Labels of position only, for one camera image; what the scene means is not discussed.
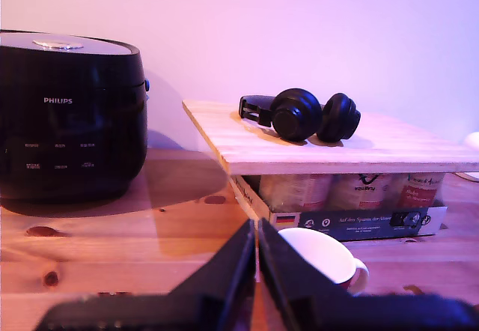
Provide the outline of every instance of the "black rice cooker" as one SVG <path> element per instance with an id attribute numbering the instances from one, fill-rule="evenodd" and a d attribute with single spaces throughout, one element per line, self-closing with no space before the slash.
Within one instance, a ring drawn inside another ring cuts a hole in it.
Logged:
<path id="1" fill-rule="evenodd" d="M 0 31 L 0 197 L 125 192 L 146 156 L 148 88 L 134 46 Z"/>

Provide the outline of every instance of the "headphones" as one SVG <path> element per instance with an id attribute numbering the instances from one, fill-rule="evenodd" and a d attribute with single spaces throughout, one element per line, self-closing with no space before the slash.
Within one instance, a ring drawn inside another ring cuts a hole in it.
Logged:
<path id="1" fill-rule="evenodd" d="M 306 140 L 314 133 L 324 142 L 349 139 L 359 125 L 361 113 L 347 95 L 338 93 L 321 109 L 316 97 L 304 89 L 292 88 L 276 97 L 245 95 L 239 101 L 239 116 L 274 127 L 282 139 Z"/>

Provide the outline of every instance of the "white mug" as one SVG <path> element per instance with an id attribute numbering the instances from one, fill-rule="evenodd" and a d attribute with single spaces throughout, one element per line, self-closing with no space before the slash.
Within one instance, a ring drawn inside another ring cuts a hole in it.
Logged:
<path id="1" fill-rule="evenodd" d="M 312 266 L 335 284 L 359 295 L 366 288 L 366 265 L 336 239 L 310 228 L 284 228 L 279 234 Z M 356 271 L 357 280 L 351 284 Z"/>

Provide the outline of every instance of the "german flag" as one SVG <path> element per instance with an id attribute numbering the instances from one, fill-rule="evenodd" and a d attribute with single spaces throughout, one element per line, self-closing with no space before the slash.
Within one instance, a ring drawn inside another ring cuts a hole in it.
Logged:
<path id="1" fill-rule="evenodd" d="M 276 224 L 278 225 L 294 225 L 295 222 L 294 220 L 296 219 L 296 216 L 294 215 L 277 215 L 276 216 Z"/>

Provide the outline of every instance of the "wooden surface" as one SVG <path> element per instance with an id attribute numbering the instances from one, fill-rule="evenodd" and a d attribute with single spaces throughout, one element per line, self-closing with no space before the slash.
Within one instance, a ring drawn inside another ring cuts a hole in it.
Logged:
<path id="1" fill-rule="evenodd" d="M 434 292 L 479 304 L 479 183 L 450 174 L 443 187 L 449 208 L 437 235 L 345 243 L 370 269 L 369 294 Z M 187 151 L 150 150 L 115 201 L 3 202 L 1 329 L 32 330 L 50 306 L 87 294 L 168 292 L 245 220 L 219 165 Z M 281 330 L 263 283 L 252 325 Z"/>
<path id="2" fill-rule="evenodd" d="M 238 105 L 183 101 L 183 108 L 228 174 L 343 174 L 479 171 L 479 153 L 399 120 L 363 113 L 353 137 L 315 135 L 292 143 L 242 120 Z"/>

